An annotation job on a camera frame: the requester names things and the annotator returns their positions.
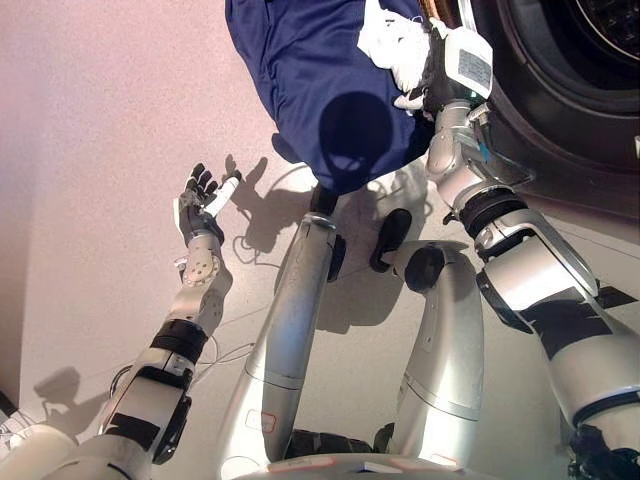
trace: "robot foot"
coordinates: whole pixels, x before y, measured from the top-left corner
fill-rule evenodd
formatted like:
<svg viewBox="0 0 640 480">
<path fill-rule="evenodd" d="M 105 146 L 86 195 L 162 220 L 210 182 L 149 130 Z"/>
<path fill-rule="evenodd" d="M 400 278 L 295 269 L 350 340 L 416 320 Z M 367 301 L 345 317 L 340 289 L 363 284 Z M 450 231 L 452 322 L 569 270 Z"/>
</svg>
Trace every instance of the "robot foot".
<svg viewBox="0 0 640 480">
<path fill-rule="evenodd" d="M 411 213 L 404 208 L 396 208 L 392 211 L 382 224 L 378 233 L 378 243 L 369 258 L 369 265 L 378 273 L 389 270 L 388 263 L 382 261 L 382 256 L 387 252 L 393 252 L 400 248 L 402 242 L 409 233 L 411 227 Z"/>
</svg>

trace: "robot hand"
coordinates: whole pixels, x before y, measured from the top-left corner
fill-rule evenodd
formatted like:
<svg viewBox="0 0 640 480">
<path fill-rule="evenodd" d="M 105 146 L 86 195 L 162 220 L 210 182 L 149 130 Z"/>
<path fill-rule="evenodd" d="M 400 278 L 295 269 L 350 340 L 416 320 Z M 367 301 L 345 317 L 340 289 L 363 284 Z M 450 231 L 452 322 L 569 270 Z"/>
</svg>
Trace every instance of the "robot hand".
<svg viewBox="0 0 640 480">
<path fill-rule="evenodd" d="M 198 232 L 202 231 L 213 233 L 220 245 L 224 243 L 224 233 L 214 216 L 205 209 L 217 198 L 217 188 L 218 183 L 213 180 L 211 172 L 198 163 L 187 179 L 184 192 L 174 201 L 176 225 L 182 233 L 185 245 L 188 246 Z"/>
</svg>

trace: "white cylinder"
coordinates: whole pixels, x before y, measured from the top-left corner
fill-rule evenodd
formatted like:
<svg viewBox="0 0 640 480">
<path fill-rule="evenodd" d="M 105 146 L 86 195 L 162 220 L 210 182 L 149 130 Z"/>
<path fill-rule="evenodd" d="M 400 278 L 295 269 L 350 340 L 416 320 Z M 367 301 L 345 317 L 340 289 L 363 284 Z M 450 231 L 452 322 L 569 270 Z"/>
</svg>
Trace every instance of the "white cylinder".
<svg viewBox="0 0 640 480">
<path fill-rule="evenodd" d="M 27 427 L 11 437 L 11 451 L 0 462 L 0 478 L 40 480 L 76 446 L 74 440 L 48 425 Z"/>
</svg>

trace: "black joint band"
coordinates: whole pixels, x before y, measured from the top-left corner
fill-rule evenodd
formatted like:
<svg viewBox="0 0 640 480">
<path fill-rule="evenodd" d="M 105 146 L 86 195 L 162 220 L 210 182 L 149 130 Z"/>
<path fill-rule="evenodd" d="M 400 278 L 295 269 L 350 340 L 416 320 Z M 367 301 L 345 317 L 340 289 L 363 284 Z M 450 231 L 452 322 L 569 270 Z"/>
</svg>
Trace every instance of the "black joint band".
<svg viewBox="0 0 640 480">
<path fill-rule="evenodd" d="M 590 419 L 594 415 L 633 403 L 640 403 L 640 392 L 627 392 L 603 398 L 578 410 L 572 419 L 573 426 L 577 428 L 582 422 Z"/>
<path fill-rule="evenodd" d="M 195 323 L 187 320 L 166 322 L 151 342 L 151 348 L 162 348 L 177 353 L 196 363 L 207 336 Z"/>
<path fill-rule="evenodd" d="M 527 208 L 511 190 L 496 188 L 472 197 L 460 211 L 460 221 L 471 238 L 476 238 L 489 223 L 507 213 Z"/>
</svg>

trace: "sticker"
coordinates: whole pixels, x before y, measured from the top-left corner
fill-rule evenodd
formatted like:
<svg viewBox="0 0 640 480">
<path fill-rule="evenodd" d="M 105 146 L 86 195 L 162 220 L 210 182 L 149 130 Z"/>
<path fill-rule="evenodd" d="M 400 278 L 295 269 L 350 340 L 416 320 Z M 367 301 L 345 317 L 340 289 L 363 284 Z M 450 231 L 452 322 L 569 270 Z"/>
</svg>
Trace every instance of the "sticker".
<svg viewBox="0 0 640 480">
<path fill-rule="evenodd" d="M 266 412 L 257 410 L 249 410 L 245 425 L 254 430 L 260 430 L 264 433 L 271 433 L 276 428 L 276 416 Z"/>
<path fill-rule="evenodd" d="M 267 466 L 271 473 L 292 472 L 294 470 L 309 470 L 312 468 L 324 468 L 334 465 L 336 461 L 333 457 L 320 457 L 312 455 L 309 457 L 300 457 L 287 462 L 272 463 Z"/>
</svg>

